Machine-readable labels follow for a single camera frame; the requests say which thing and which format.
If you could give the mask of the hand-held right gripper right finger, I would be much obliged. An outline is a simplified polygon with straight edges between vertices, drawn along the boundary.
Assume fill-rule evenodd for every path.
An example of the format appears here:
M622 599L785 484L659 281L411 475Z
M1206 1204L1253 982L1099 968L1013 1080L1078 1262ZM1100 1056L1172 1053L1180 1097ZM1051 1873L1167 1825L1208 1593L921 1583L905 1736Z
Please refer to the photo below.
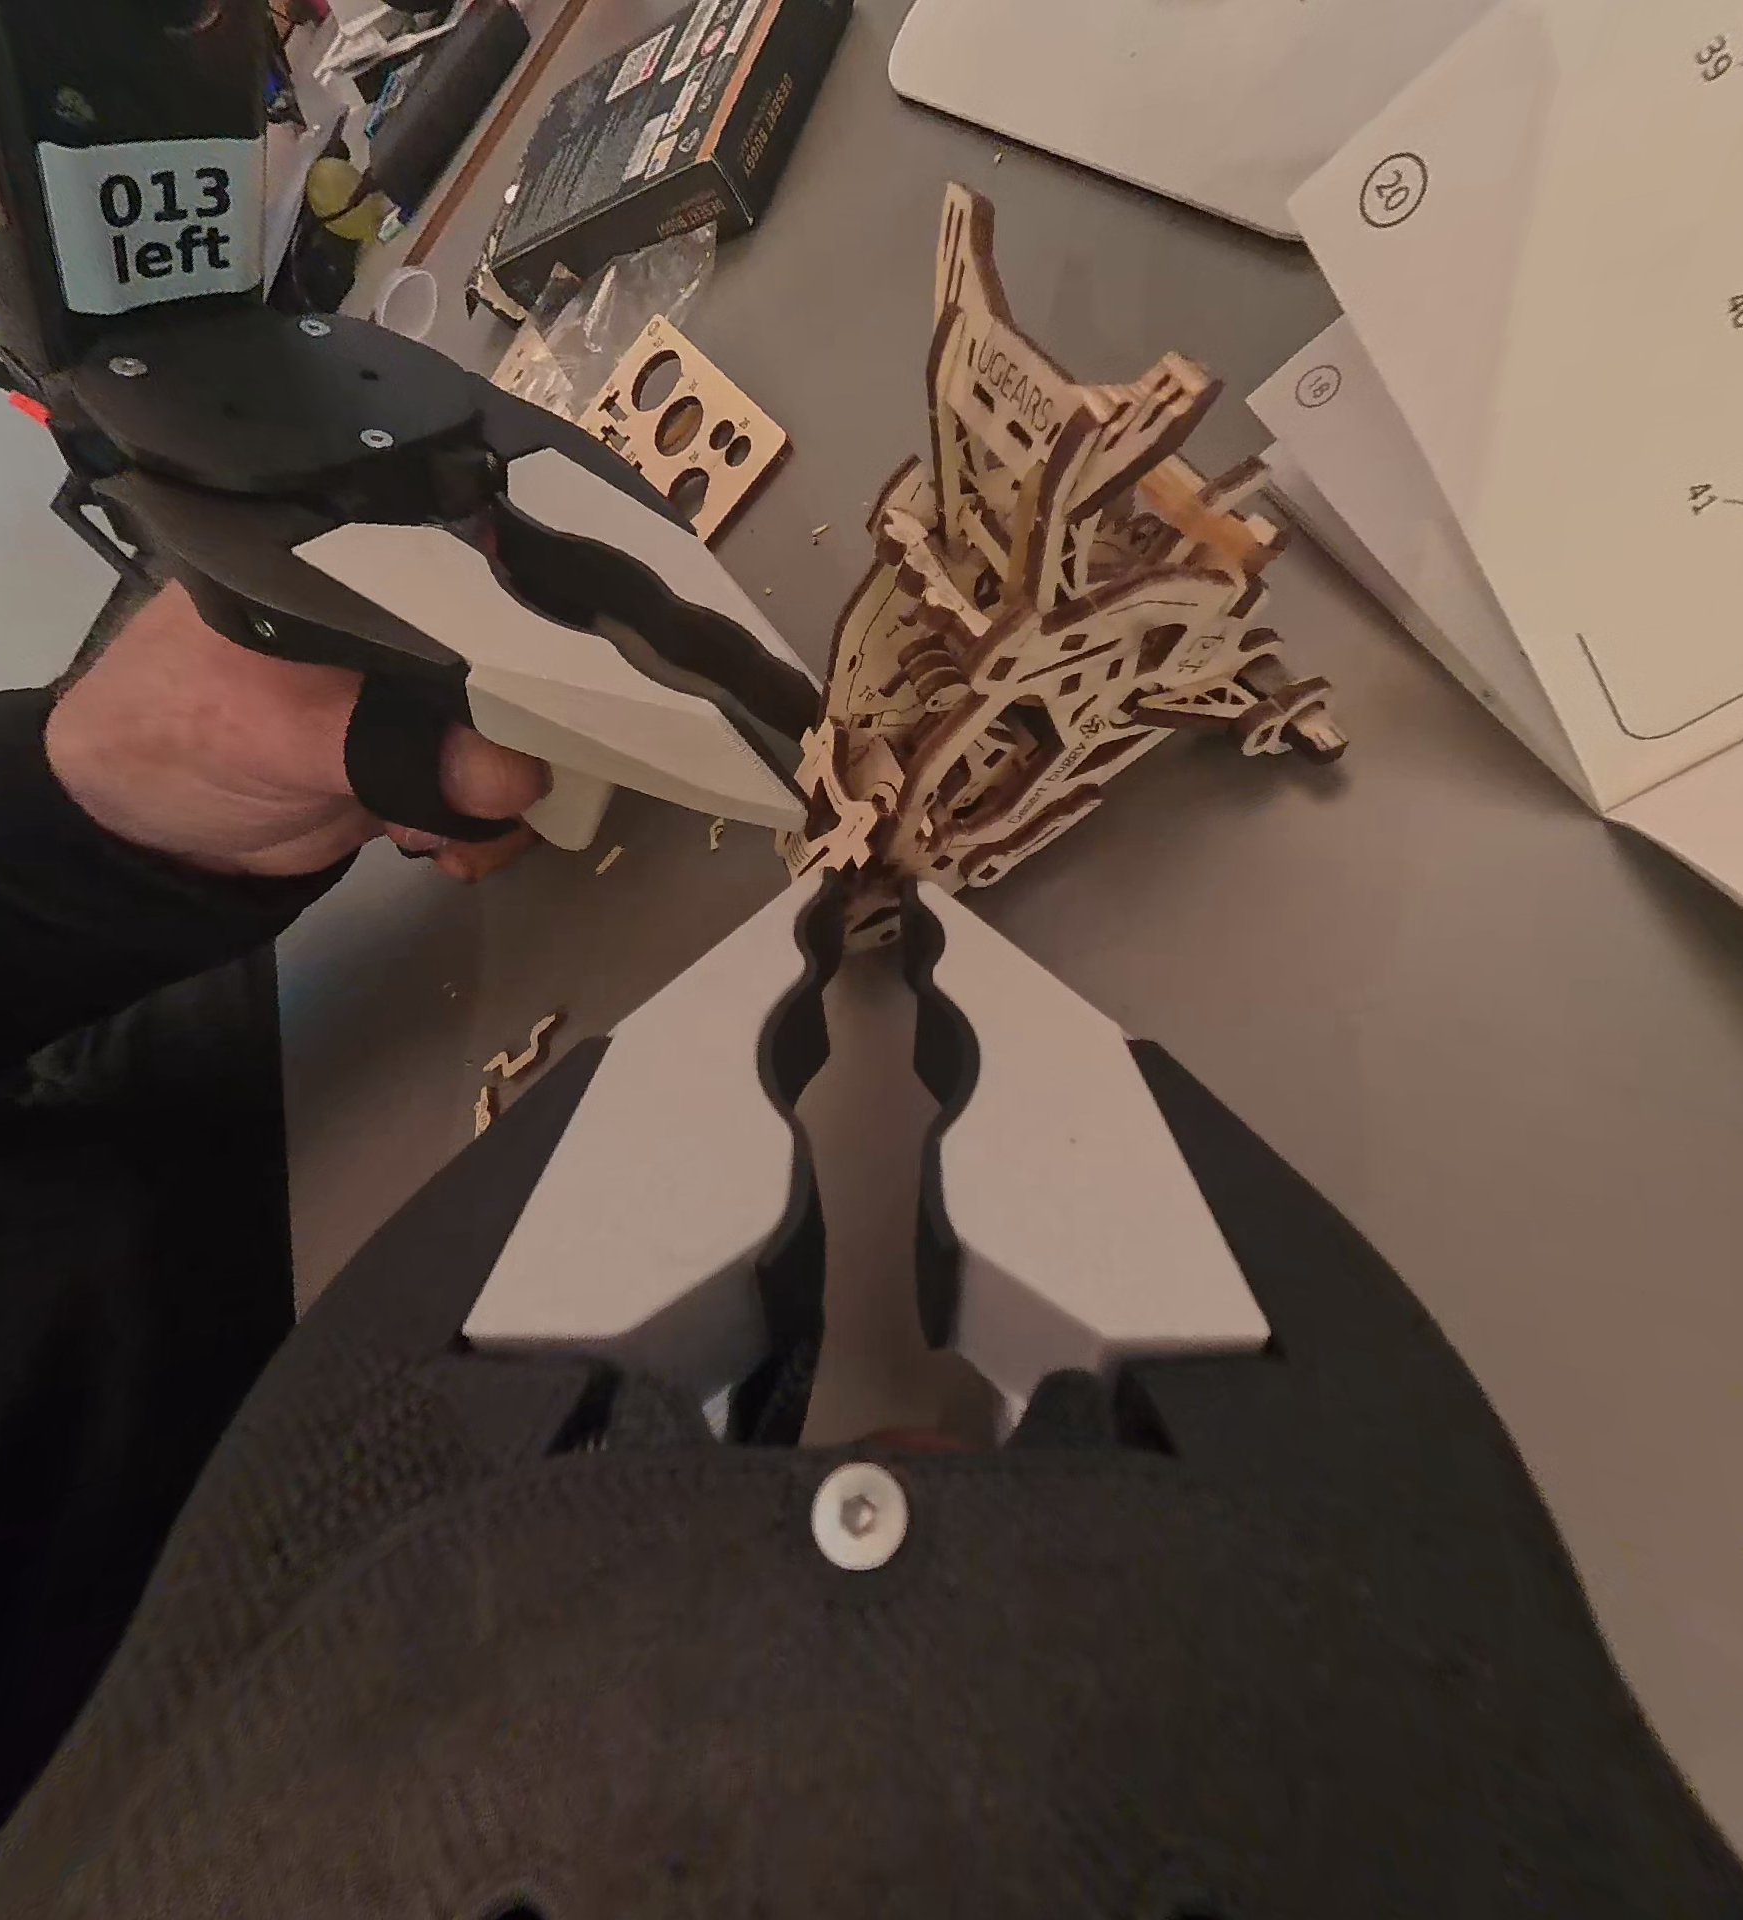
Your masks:
M1059 1374L1257 1357L1240 1259L1123 1026L935 882L905 889L921 1157L914 1293L1000 1429Z

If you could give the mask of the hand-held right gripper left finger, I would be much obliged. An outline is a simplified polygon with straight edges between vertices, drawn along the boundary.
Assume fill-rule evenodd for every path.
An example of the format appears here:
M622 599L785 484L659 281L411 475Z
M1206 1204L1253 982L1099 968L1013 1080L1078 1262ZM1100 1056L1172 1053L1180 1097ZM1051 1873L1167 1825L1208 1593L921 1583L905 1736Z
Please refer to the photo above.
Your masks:
M799 1435L826 1330L800 1095L833 1056L833 885L788 885L607 1037L462 1331Z

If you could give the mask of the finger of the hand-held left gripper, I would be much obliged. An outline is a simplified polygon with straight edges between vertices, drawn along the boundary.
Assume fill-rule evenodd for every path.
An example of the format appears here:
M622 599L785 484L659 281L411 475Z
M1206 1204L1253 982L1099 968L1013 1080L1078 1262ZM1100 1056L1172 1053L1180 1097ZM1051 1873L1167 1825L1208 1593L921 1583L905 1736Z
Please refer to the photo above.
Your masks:
M803 827L800 787L730 716L648 677L608 636L530 610L448 530L348 523L294 558L462 657L474 726L492 745L708 817Z
M506 460L492 561L510 593L740 733L800 740L822 708L803 660L650 486L607 463L564 446Z

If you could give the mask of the wooden cutout parts sheet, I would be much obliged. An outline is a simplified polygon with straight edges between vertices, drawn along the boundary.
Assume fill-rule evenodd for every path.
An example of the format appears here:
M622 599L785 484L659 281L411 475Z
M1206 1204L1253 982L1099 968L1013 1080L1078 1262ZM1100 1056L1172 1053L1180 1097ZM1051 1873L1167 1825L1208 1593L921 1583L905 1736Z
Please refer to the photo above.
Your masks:
M788 455L788 431L674 323L653 316L577 412L713 547Z

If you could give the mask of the wooden model car chassis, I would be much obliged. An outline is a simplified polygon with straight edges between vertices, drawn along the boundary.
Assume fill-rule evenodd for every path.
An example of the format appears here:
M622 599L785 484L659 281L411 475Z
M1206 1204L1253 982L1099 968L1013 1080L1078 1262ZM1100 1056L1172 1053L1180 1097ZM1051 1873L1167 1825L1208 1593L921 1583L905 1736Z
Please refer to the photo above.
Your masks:
M836 623L799 767L788 875L817 876L846 948L899 935L909 882L990 889L1096 811L1172 733L1242 756L1348 752L1334 684L1259 623L1284 531L1259 458L1182 458L1219 378L1168 352L1085 381L1013 316L996 209L945 186L929 458L878 494L875 564Z

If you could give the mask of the black model kit box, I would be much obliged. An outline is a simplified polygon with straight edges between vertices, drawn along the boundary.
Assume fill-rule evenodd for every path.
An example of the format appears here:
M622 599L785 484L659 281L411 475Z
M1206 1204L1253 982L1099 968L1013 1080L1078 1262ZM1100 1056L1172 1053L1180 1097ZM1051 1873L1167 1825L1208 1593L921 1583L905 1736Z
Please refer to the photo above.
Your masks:
M568 83L533 132L468 289L522 323L558 274L761 224L853 2L693 2Z

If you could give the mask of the person's left hand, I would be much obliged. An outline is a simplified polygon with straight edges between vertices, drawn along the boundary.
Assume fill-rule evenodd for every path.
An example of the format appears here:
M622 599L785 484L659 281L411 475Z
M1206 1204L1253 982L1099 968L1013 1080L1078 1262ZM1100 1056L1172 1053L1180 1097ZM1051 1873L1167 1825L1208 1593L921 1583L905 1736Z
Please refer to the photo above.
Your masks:
M236 644L165 586L60 694L46 756L100 829L229 876L309 876L386 837L476 882L533 849L527 827L465 844L372 815L346 764L360 691Z

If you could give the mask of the yellow round object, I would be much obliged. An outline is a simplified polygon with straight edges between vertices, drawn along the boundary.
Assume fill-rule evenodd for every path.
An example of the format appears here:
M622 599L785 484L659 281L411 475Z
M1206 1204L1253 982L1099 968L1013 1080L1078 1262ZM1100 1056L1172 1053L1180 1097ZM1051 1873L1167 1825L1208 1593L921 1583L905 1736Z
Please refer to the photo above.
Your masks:
M380 243L406 226L401 207L348 158L326 155L307 175L307 214L314 229L358 247Z

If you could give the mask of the clear plastic bag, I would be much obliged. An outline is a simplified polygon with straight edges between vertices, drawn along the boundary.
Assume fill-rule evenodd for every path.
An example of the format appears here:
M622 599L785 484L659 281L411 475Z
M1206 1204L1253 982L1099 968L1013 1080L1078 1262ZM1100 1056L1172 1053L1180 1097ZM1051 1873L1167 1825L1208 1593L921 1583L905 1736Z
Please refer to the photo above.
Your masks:
M496 295L498 313L537 329L581 325L608 376L636 349L650 320L683 325L697 295L711 284L716 264L716 224L667 234L646 250L608 258L594 274L577 278L553 267L546 289L536 298L510 298L496 271L478 268L476 295Z

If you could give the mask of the black foam tube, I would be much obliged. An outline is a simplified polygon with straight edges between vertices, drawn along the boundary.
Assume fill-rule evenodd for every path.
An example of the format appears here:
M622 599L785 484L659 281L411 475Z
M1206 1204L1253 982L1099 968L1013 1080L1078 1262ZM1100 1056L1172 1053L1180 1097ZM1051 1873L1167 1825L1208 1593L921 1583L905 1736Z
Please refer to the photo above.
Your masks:
M515 2L471 2L389 74L366 118L372 190L417 213L530 52Z

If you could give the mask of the white instruction booklet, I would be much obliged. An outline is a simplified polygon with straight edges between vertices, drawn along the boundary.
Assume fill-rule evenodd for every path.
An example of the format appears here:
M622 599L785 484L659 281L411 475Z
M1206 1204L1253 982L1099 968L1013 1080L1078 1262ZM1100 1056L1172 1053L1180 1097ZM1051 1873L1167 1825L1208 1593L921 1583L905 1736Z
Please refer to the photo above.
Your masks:
M1284 504L1743 909L1743 2L1491 2L1291 196Z

